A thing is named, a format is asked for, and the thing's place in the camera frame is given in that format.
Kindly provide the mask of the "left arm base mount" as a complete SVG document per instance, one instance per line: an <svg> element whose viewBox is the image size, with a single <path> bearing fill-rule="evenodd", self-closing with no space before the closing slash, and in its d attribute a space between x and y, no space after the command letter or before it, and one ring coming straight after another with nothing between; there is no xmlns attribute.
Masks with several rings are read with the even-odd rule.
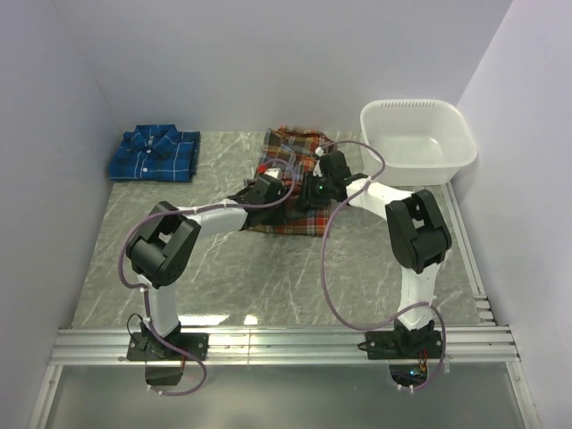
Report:
<svg viewBox="0 0 572 429"><path fill-rule="evenodd" d="M172 346L165 346L151 332L135 332L130 337L126 360L130 362L158 362L182 359L183 355L179 351L173 350L173 347L184 350L201 361L206 359L209 335L205 332L183 332L175 334L165 341L169 341Z"/></svg>

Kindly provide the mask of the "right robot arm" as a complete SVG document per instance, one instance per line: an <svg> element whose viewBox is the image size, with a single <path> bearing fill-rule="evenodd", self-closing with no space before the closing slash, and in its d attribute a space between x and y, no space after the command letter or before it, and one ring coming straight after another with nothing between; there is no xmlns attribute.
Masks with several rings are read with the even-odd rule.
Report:
<svg viewBox="0 0 572 429"><path fill-rule="evenodd" d="M393 344L411 358L433 335L434 285L452 245L450 231L432 192L404 191L371 177L353 174L345 155L316 150L316 166L303 176L297 209L322 209L335 200L381 217L387 224L391 251L401 267L401 298Z"/></svg>

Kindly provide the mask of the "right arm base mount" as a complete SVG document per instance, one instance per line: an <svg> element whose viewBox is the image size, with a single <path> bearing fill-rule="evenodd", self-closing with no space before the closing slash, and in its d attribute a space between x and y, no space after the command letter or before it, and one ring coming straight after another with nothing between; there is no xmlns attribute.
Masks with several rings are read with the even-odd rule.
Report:
<svg viewBox="0 0 572 429"><path fill-rule="evenodd" d="M445 340L440 332L398 330L366 332L357 345L369 360L440 358Z"/></svg>

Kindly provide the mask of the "red brown plaid shirt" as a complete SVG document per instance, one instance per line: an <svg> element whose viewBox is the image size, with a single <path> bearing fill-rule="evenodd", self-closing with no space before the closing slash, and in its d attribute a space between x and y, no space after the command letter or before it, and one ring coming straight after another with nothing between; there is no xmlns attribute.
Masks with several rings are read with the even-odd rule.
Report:
<svg viewBox="0 0 572 429"><path fill-rule="evenodd" d="M251 228L251 231L313 237L324 235L330 217L330 207L299 211L297 200L301 192L304 173L312 172L315 168L315 150L330 142L332 140L318 130L301 130L287 126L267 130L259 163L262 164L269 159L281 159L287 162L293 168L292 176L296 187L280 207L277 224L258 225ZM288 172L283 176L282 182L287 189L291 185L292 176Z"/></svg>

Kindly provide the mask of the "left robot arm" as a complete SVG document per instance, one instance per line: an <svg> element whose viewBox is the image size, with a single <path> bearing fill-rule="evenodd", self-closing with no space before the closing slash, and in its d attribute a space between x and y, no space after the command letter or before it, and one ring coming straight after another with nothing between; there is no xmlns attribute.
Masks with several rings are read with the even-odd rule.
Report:
<svg viewBox="0 0 572 429"><path fill-rule="evenodd" d="M183 209L166 201L154 206L149 220L130 238L125 256L142 282L146 306L142 330L151 334L148 348L158 358L174 357L181 345L173 284L185 271L196 242L282 219L288 192L282 172L271 168L211 206Z"/></svg>

